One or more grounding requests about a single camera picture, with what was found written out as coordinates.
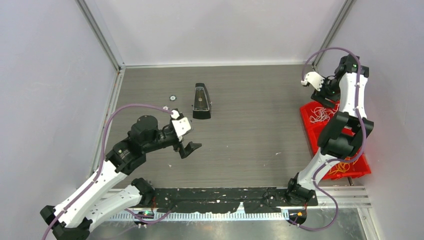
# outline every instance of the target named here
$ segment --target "gray wall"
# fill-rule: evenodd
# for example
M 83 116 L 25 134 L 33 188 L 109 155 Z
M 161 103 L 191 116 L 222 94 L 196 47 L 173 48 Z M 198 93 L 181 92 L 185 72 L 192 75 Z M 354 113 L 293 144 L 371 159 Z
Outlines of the gray wall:
M 0 239 L 40 239 L 41 208 L 89 174 L 116 73 L 73 0 L 2 2 L 0 25 Z
M 369 67 L 365 109 L 375 128 L 366 145 L 365 184 L 383 239 L 422 239 L 424 190 L 424 2 L 357 1 L 332 46 Z M 341 52 L 319 66 L 333 73 Z
M 90 0 L 127 66 L 300 64 L 342 0 Z

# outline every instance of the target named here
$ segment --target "black bracket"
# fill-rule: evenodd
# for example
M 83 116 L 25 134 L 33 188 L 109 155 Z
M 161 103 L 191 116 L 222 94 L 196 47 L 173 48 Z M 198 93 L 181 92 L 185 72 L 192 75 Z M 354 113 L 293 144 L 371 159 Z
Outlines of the black bracket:
M 184 147 L 183 143 L 180 142 L 178 144 L 175 144 L 173 146 L 173 150 L 175 152 L 179 152 L 179 156 L 181 159 L 187 158 L 192 152 L 194 152 L 196 149 L 200 148 L 202 146 L 201 143 L 193 143 L 192 141 L 187 144 L 187 146 Z
M 366 137 L 374 128 L 374 122 L 362 118 L 365 125 Z M 343 133 L 345 127 L 351 128 L 353 136 Z M 332 155 L 339 159 L 354 156 L 362 146 L 362 129 L 359 119 L 347 112 L 337 112 L 325 125 L 318 138 L 321 154 Z
M 155 197 L 155 189 L 150 185 L 144 178 L 136 178 L 131 182 L 131 185 L 136 187 L 140 193 L 141 201 L 140 205 L 150 206 Z
M 47 205 L 40 211 L 40 214 L 45 223 L 50 225 L 56 217 L 55 207 Z M 90 235 L 89 229 L 92 223 L 92 220 L 84 217 L 81 224 L 77 227 L 65 227 L 65 223 L 57 221 L 51 229 L 57 240 L 86 240 Z
M 288 181 L 287 191 L 285 192 L 285 199 L 287 203 L 291 205 L 305 205 L 311 199 L 315 199 L 317 197 L 315 190 L 306 189 L 298 184 L 298 175 L 294 176 L 294 178 L 290 178 Z

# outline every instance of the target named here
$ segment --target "white plastic bracket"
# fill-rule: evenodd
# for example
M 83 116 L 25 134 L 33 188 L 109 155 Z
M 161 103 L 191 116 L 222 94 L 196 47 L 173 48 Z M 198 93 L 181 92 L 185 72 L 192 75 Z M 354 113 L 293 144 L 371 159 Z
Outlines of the white plastic bracket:
M 115 195 L 96 203 L 85 216 L 88 220 L 92 220 L 89 231 L 92 232 L 123 209 L 136 206 L 141 200 L 140 191 L 135 186 L 129 185 Z
M 330 171 L 330 169 L 334 165 L 340 162 L 340 161 L 332 161 L 329 163 L 328 160 L 331 160 L 331 159 L 336 159 L 336 157 L 332 155 L 328 155 L 328 154 L 322 155 L 321 148 L 319 147 L 318 151 L 316 152 L 315 156 L 313 156 L 309 164 L 305 167 L 305 169 L 299 172 L 299 175 L 297 177 L 297 183 L 306 189 L 311 189 L 311 190 L 316 189 L 313 182 L 313 177 L 317 169 L 321 167 L 323 164 L 325 164 L 325 167 L 321 169 L 315 177 L 316 184 L 318 184 L 321 181 L 321 179 L 323 179 L 326 173 Z
M 301 80 L 300 83 L 303 86 L 307 86 L 308 84 L 311 84 L 314 89 L 316 89 L 318 92 L 321 91 L 321 87 L 324 83 L 324 77 L 319 75 L 316 71 L 310 71 L 304 76 L 304 80 Z
M 359 110 L 360 116 L 362 118 L 367 118 L 367 114 L 364 109 L 364 91 L 365 86 L 368 82 L 368 78 L 364 75 L 360 75 L 359 83 L 357 83 L 357 74 L 345 73 L 340 80 L 340 106 L 339 112 L 349 113 L 352 117 L 358 117 L 356 114 L 356 109 Z M 355 106 L 355 96 L 356 90 L 359 88 L 358 95 L 358 106 Z
M 67 228 L 76 228 L 83 221 L 89 208 L 91 208 L 100 198 L 105 195 L 113 186 L 127 177 L 126 174 L 115 172 L 116 167 L 110 162 L 103 163 L 103 169 L 96 182 L 86 191 L 72 206 L 59 218 L 60 223 L 65 223 Z M 60 213 L 63 208 L 79 195 L 91 182 L 93 182 L 99 169 L 91 175 L 69 198 L 58 204 L 54 209 L 55 213 Z

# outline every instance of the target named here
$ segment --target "metal profile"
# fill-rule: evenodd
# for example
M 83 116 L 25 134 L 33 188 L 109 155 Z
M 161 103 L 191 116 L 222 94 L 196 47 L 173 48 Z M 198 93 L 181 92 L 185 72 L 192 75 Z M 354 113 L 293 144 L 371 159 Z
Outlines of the metal profile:
M 109 103 L 107 105 L 104 120 L 101 123 L 102 128 L 101 128 L 101 131 L 100 131 L 100 135 L 98 136 L 97 149 L 95 151 L 95 155 L 94 155 L 94 159 L 92 161 L 92 166 L 91 166 L 89 175 L 93 174 L 94 171 L 99 166 L 100 156 L 101 156 L 101 151 L 102 151 L 103 131 L 105 129 L 105 124 L 106 124 L 109 116 L 115 111 L 115 108 L 117 106 L 118 97 L 119 97 L 119 93 L 121 91 L 121 85 L 122 85 L 122 80 L 124 78 L 124 74 L 125 74 L 125 69 L 122 69 L 121 71 L 119 71 L 119 74 L 116 75 L 116 78 L 115 78 L 115 81 L 114 81 L 114 84 L 113 84 L 113 88 L 112 88 L 112 91 L 110 93 Z
M 97 40 L 99 41 L 101 47 L 105 51 L 107 57 L 109 58 L 110 62 L 112 63 L 113 67 L 116 71 L 119 71 L 121 69 L 121 65 L 118 62 L 117 58 L 115 57 L 114 53 L 112 52 L 108 42 L 105 39 L 105 36 L 103 35 L 99 25 L 97 24 L 92 12 L 90 11 L 89 6 L 87 5 L 85 0 L 75 0 L 75 2 L 78 4 L 79 8 L 81 9 L 81 12 L 84 14 L 85 19 L 87 20 L 88 24 L 90 25 L 91 29 L 94 32 L 94 35 L 96 36 Z
M 381 239 L 373 221 L 371 212 L 372 209 L 358 208 L 359 219 L 362 224 L 366 239 L 379 240 Z
M 327 33 L 327 36 L 324 39 L 324 42 L 322 43 L 319 50 L 326 49 L 330 46 L 330 43 L 336 36 L 337 32 L 340 29 L 340 26 L 343 24 L 343 21 L 346 19 L 346 17 L 349 14 L 349 11 L 351 10 L 352 6 L 356 0 L 345 0 L 343 3 L 343 6 L 341 7 L 340 11 L 338 12 L 337 17 L 335 18 L 334 23 L 332 24 L 330 31 Z M 315 60 L 312 62 L 312 69 L 314 71 L 317 70 L 317 66 L 320 63 L 321 59 L 323 58 L 324 52 L 319 53 Z

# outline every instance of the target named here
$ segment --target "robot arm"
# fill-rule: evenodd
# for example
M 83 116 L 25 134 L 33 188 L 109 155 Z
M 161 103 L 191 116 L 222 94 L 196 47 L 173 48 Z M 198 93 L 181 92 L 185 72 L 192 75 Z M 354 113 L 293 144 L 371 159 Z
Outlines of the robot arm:
M 202 144 L 189 142 L 183 146 L 183 136 L 193 130 L 190 120 L 177 109 L 172 111 L 169 125 L 158 129 L 158 120 L 150 115 L 140 117 L 132 125 L 128 137 L 115 144 L 106 155 L 99 178 L 94 182 L 99 169 L 82 184 L 69 198 L 56 206 L 45 206 L 40 214 L 47 224 L 64 209 L 70 201 L 82 194 L 53 225 L 53 234 L 58 240 L 84 240 L 102 222 L 118 212 L 138 204 L 148 205 L 153 188 L 142 178 L 135 179 L 121 192 L 100 201 L 117 183 L 125 179 L 136 168 L 146 162 L 146 154 L 173 146 L 182 159 L 188 157 Z
M 340 101 L 338 112 L 330 119 L 318 138 L 318 151 L 307 167 L 290 179 L 287 188 L 287 200 L 293 204 L 307 203 L 315 195 L 313 183 L 318 184 L 324 175 L 340 161 L 333 159 L 345 159 L 353 157 L 362 146 L 363 133 L 361 131 L 358 116 L 356 114 L 356 87 L 357 87 L 357 63 L 351 55 L 341 58 L 339 66 L 334 71 L 335 75 L 322 77 L 317 72 L 306 74 L 302 85 L 312 85 L 315 90 L 311 98 L 324 107 L 334 108 L 335 102 Z M 367 120 L 364 109 L 364 90 L 368 81 L 369 68 L 362 66 L 359 79 L 358 110 L 365 125 L 366 136 L 374 127 L 372 121 Z M 349 129 L 353 135 L 346 134 L 344 129 Z

